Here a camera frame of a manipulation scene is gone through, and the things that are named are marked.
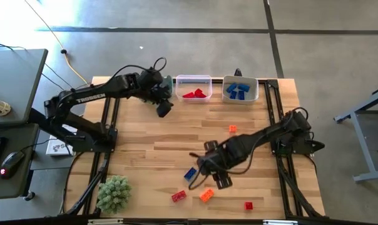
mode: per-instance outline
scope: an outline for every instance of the blue lego brick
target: blue lego brick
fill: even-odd
[[[250,86],[249,86],[249,85],[246,85],[246,84],[239,84],[239,85],[238,85],[238,89],[239,89],[239,90],[242,90],[242,91],[249,92]]]
[[[190,181],[190,179],[193,177],[193,175],[195,175],[197,172],[197,170],[195,168],[190,168],[189,171],[184,175],[184,178],[187,180],[187,181]]]
[[[235,88],[237,88],[237,84],[233,83],[233,84],[229,85],[229,87],[227,88],[227,92],[231,93],[231,91],[233,91]]]
[[[239,91],[238,92],[238,98],[239,98],[239,100],[245,100],[245,92]]]
[[[236,91],[231,91],[231,96],[229,97],[230,99],[235,99],[237,97],[237,92]]]

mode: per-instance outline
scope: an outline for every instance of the orange block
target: orange block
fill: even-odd
[[[229,132],[236,132],[236,131],[237,131],[236,125],[229,125]]]
[[[206,203],[212,196],[214,195],[214,191],[212,189],[208,189],[205,191],[201,196],[200,199]]]

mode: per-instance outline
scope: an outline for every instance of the wooden tabletop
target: wooden tabletop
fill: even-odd
[[[93,83],[103,83],[108,77],[94,77]],[[293,79],[278,79],[284,112],[299,106]],[[189,191],[183,178],[191,168],[197,168],[189,152],[204,154],[203,143],[223,141],[230,137],[229,125],[237,126],[237,134],[250,134],[270,125],[264,89],[251,106],[224,104],[221,85],[213,85],[208,104],[187,104],[174,96],[171,112],[159,118],[155,107],[138,99],[122,99],[116,128],[118,139],[111,155],[108,175],[129,179],[133,189],[128,207],[116,215],[119,218],[220,218],[220,219],[282,219],[284,209],[275,157],[270,144],[255,150],[250,170],[232,175],[233,186],[218,190],[212,177],[198,189]],[[89,102],[84,117],[93,122],[101,120],[104,99]],[[315,210],[324,214],[319,185],[313,164],[304,156],[294,155],[295,173],[300,190]],[[93,160],[92,153],[84,153],[75,163],[69,177],[66,209],[80,197],[88,185]],[[243,169],[247,161],[235,169]],[[209,202],[203,203],[200,194],[212,188]],[[187,197],[173,202],[171,196],[184,190]],[[295,212],[292,192],[288,192],[292,212]],[[95,208],[97,192],[93,194],[91,212]],[[253,210],[246,211],[245,202],[253,202]]]

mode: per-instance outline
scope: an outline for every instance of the metal stand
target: metal stand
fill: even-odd
[[[378,152],[378,111],[367,111],[367,109],[376,104],[378,104],[378,91],[367,101],[334,118],[336,123],[341,123],[345,119],[352,120],[357,138],[363,150],[363,155],[370,172],[354,176],[353,180],[357,183],[378,179],[378,164],[374,163],[371,156],[371,153]]]

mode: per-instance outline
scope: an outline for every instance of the gray floor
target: gray floor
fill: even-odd
[[[267,29],[262,0],[30,1],[53,26],[120,28]],[[276,29],[378,30],[378,0],[270,0]],[[18,17],[12,19],[7,13]],[[0,4],[0,42],[49,49],[47,63],[73,86],[82,82],[65,65],[59,46],[23,2]],[[113,74],[125,64],[150,66],[166,56],[163,74],[275,78],[268,34],[57,32],[71,63],[87,79]],[[326,214],[336,219],[378,223],[378,180],[355,184],[367,165],[350,122],[332,118],[378,89],[378,35],[277,35],[286,78],[294,78],[301,105],[309,110],[315,138],[325,143],[315,161]],[[67,88],[47,69],[45,75]],[[34,107],[59,91],[43,78]],[[81,113],[83,108],[75,109]],[[0,200],[0,220],[57,214],[66,170],[34,173],[37,198]]]

